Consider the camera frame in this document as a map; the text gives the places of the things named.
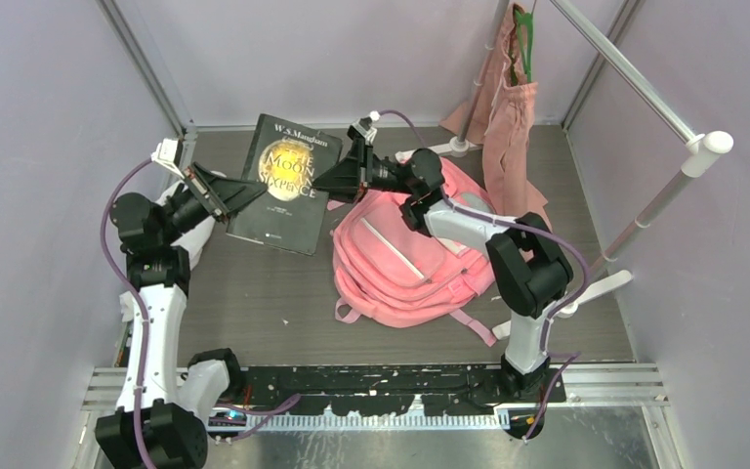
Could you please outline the black book gold cover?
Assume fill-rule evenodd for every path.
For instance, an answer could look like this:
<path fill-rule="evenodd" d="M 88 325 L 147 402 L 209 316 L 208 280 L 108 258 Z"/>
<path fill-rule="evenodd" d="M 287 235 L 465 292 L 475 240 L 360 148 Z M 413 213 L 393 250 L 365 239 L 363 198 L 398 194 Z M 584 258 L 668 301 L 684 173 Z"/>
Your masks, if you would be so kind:
<path fill-rule="evenodd" d="M 259 116 L 243 180 L 267 191 L 230 218 L 226 234 L 265 246 L 313 255 L 328 194 L 313 180 L 334 166 L 343 142 L 321 130 L 263 113 Z"/>

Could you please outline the pink student backpack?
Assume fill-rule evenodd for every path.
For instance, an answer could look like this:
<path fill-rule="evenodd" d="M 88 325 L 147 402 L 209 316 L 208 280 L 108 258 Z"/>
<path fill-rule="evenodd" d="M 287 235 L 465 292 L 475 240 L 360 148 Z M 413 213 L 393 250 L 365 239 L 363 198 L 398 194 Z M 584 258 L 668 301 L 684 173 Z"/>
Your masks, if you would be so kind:
<path fill-rule="evenodd" d="M 489 261 L 463 244 L 409 230 L 399 210 L 405 200 L 369 192 L 333 230 L 336 320 L 406 328 L 452 317 L 494 345 L 491 330 L 463 310 L 493 283 Z"/>

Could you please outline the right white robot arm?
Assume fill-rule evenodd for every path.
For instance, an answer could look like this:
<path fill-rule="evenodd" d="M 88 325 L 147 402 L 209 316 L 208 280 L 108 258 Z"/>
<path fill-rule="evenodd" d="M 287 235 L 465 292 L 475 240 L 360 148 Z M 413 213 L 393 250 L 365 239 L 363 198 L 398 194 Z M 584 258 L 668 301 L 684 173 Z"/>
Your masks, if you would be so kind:
<path fill-rule="evenodd" d="M 503 387 L 515 401 L 529 400 L 541 387 L 550 359 L 549 324 L 560 310 L 573 269 L 561 239 L 532 212 L 520 218 L 496 216 L 447 195 L 445 158 L 430 148 L 402 162 L 378 157 L 374 130 L 353 125 L 347 155 L 313 180 L 313 187 L 339 202 L 359 202 L 371 191 L 403 193 L 401 218 L 415 233 L 475 249 L 490 263 L 503 301 L 511 311 L 511 334 L 501 360 Z"/>

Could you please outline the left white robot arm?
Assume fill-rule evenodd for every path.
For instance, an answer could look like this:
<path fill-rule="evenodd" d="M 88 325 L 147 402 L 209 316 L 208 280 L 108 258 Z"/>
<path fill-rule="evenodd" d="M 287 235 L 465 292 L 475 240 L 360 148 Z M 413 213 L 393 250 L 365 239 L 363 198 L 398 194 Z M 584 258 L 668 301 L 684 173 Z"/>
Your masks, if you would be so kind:
<path fill-rule="evenodd" d="M 229 348 L 197 354 L 178 385 L 177 348 L 191 277 L 179 239 L 207 220 L 225 222 L 267 190 L 193 163 L 163 202 L 116 187 L 101 226 L 113 225 L 125 265 L 110 266 L 133 297 L 132 342 L 125 381 L 95 438 L 115 468 L 201 468 L 208 454 L 208 415 L 246 388 Z"/>

